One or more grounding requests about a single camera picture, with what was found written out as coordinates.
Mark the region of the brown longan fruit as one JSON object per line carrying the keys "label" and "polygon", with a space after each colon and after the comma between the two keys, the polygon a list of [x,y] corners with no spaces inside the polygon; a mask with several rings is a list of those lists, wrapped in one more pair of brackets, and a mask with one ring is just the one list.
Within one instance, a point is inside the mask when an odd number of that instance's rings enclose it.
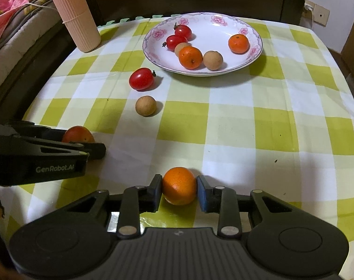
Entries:
{"label": "brown longan fruit", "polygon": [[136,112],[144,117],[152,115],[156,109],[157,102],[153,97],[149,95],[140,97],[135,104]]}

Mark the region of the white wall socket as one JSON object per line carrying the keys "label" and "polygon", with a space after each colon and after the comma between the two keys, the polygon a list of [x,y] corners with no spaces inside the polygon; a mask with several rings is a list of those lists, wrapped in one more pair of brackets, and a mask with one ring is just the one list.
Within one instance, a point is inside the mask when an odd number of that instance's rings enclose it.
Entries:
{"label": "white wall socket", "polygon": [[304,3],[305,17],[307,16],[308,13],[310,13],[310,19],[312,20],[312,25],[316,23],[323,27],[327,26],[327,22],[330,17],[330,10],[312,1],[305,0]]}

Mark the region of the cherry tomato with stem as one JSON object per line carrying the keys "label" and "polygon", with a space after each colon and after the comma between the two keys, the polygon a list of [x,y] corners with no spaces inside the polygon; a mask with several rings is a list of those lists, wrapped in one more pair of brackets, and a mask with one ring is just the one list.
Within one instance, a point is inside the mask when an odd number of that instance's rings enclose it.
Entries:
{"label": "cherry tomato with stem", "polygon": [[181,35],[170,35],[163,42],[162,47],[167,47],[168,50],[174,51],[176,46],[180,43],[187,43],[188,40],[186,37]]}

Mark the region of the small yellowish longan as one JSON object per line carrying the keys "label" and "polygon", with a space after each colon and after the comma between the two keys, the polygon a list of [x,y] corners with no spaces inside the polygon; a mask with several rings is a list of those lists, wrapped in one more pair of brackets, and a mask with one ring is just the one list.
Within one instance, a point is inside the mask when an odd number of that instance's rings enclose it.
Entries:
{"label": "small yellowish longan", "polygon": [[223,56],[217,51],[207,51],[203,56],[203,63],[209,70],[216,71],[223,64]]}

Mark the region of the bed with colourful bedding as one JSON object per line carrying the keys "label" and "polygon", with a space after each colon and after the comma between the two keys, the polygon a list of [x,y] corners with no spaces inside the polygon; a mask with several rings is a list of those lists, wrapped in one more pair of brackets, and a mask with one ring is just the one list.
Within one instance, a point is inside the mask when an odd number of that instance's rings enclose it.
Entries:
{"label": "bed with colourful bedding", "polygon": [[52,0],[0,0],[0,94],[10,88],[7,79],[23,67],[27,53],[60,33],[68,34]]}

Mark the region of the pink ribbed cylinder case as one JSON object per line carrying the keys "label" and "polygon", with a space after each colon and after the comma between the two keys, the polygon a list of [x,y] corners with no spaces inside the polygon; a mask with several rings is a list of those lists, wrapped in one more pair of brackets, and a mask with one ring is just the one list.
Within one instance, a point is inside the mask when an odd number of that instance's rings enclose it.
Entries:
{"label": "pink ribbed cylinder case", "polygon": [[86,0],[53,0],[70,36],[81,52],[94,50],[101,36]]}

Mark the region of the white floral rimmed plate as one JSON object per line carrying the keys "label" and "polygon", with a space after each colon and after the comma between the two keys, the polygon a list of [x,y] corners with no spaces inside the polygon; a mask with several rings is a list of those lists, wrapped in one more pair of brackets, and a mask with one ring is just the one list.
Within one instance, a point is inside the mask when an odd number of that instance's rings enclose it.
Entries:
{"label": "white floral rimmed plate", "polygon": [[[184,68],[176,54],[163,43],[174,33],[174,26],[186,24],[192,31],[193,47],[203,54],[207,51],[217,51],[223,57],[223,65],[216,71],[211,71],[204,65],[195,70]],[[243,54],[233,53],[228,45],[229,38],[235,34],[243,34],[249,41],[249,48]],[[163,70],[193,77],[211,77],[224,75],[240,70],[253,63],[263,50],[262,38],[255,28],[240,18],[225,14],[200,12],[187,13],[163,19],[145,36],[142,44],[145,57]]]}

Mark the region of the large orange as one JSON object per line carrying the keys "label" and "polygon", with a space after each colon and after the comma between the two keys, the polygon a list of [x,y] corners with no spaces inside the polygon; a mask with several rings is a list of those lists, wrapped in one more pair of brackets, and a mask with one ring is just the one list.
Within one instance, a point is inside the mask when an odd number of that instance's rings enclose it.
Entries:
{"label": "large orange", "polygon": [[188,205],[197,196],[197,179],[191,170],[175,167],[168,170],[162,180],[164,198],[172,205]]}

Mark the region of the oval cherry tomato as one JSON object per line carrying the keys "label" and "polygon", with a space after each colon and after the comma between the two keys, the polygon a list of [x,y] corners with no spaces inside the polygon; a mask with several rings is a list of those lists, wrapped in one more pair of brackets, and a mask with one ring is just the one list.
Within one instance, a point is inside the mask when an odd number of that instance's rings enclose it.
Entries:
{"label": "oval cherry tomato", "polygon": [[155,71],[151,71],[148,68],[139,68],[131,74],[129,78],[129,84],[132,89],[138,91],[145,90],[152,86],[155,77]]}

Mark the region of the small orange mandarin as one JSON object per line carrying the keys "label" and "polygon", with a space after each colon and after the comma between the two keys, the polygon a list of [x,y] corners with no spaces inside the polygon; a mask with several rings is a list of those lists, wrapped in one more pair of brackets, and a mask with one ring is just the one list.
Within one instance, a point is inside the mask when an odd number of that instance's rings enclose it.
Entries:
{"label": "small orange mandarin", "polygon": [[199,49],[192,46],[183,47],[179,51],[180,64],[187,70],[197,69],[203,62],[203,56]]}
{"label": "small orange mandarin", "polygon": [[231,52],[235,54],[244,54],[248,51],[250,43],[245,35],[235,34],[229,38],[228,46]]}

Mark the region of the yellowish longan fruit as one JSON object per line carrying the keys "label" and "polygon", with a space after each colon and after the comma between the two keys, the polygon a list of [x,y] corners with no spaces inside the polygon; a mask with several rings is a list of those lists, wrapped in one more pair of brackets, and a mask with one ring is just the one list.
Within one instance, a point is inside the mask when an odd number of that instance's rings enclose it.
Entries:
{"label": "yellowish longan fruit", "polygon": [[174,48],[174,53],[176,54],[177,57],[180,55],[180,51],[185,48],[191,46],[191,43],[188,42],[181,42],[179,43],[175,48]]}

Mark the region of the green white checkered tablecloth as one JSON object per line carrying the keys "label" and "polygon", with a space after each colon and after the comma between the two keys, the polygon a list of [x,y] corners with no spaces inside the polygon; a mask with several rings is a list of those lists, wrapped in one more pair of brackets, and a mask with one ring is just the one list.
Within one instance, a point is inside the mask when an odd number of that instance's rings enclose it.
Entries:
{"label": "green white checkered tablecloth", "polygon": [[102,44],[73,51],[48,79],[25,119],[88,128],[106,145],[81,178],[0,189],[0,234],[97,189],[120,193],[182,166],[240,194],[264,190],[337,226],[350,250],[341,270],[354,279],[354,98],[311,30],[249,20],[264,49],[249,67],[220,77],[157,71],[148,94],[158,110],[135,111],[128,83],[150,68],[142,42],[158,21],[101,28]]}

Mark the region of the large red tomato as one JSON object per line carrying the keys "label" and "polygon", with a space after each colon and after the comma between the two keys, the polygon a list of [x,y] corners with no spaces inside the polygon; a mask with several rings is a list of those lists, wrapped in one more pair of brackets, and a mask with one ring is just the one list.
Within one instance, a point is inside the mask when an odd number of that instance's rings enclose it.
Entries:
{"label": "large red tomato", "polygon": [[93,134],[84,126],[73,126],[62,137],[64,143],[95,143]]}

